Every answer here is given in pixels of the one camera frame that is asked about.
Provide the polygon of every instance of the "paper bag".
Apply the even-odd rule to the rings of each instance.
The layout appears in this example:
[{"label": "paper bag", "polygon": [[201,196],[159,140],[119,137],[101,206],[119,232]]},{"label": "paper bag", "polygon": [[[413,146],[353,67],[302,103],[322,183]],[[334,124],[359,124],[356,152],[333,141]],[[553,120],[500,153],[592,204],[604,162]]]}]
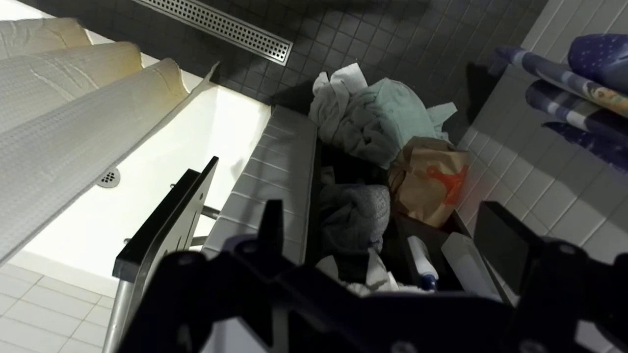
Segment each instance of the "paper bag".
[{"label": "paper bag", "polygon": [[447,141],[412,138],[388,170],[393,211],[441,227],[458,203],[468,161]]}]

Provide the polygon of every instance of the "white tile floor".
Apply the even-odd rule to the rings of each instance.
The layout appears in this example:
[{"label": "white tile floor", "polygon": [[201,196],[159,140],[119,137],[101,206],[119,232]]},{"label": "white tile floor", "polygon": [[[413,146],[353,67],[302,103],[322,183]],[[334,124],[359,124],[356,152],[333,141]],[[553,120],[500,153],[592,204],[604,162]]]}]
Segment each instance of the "white tile floor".
[{"label": "white tile floor", "polygon": [[98,353],[113,298],[6,264],[0,268],[0,352]]}]

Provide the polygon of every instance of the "dark gray tile floor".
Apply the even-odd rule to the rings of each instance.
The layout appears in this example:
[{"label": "dark gray tile floor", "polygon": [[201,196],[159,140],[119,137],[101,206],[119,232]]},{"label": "dark gray tile floor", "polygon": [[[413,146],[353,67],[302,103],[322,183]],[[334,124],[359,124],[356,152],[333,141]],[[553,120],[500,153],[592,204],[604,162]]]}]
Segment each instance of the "dark gray tile floor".
[{"label": "dark gray tile floor", "polygon": [[453,101],[446,124],[457,143],[494,87],[482,67],[498,45],[519,45],[547,0],[201,0],[294,41],[285,67],[152,11],[131,0],[22,0],[88,29],[127,40],[156,58],[271,103],[319,72],[357,62],[371,84],[400,80],[426,106]]}]

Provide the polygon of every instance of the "shower curtain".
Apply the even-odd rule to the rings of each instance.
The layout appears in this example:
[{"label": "shower curtain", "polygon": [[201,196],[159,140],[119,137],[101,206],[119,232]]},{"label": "shower curtain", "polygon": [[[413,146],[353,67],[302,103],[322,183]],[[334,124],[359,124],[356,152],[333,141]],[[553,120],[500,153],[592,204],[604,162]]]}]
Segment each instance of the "shower curtain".
[{"label": "shower curtain", "polygon": [[142,68],[131,43],[91,45],[74,19],[0,21],[0,36],[2,264],[197,89],[172,59]]}]

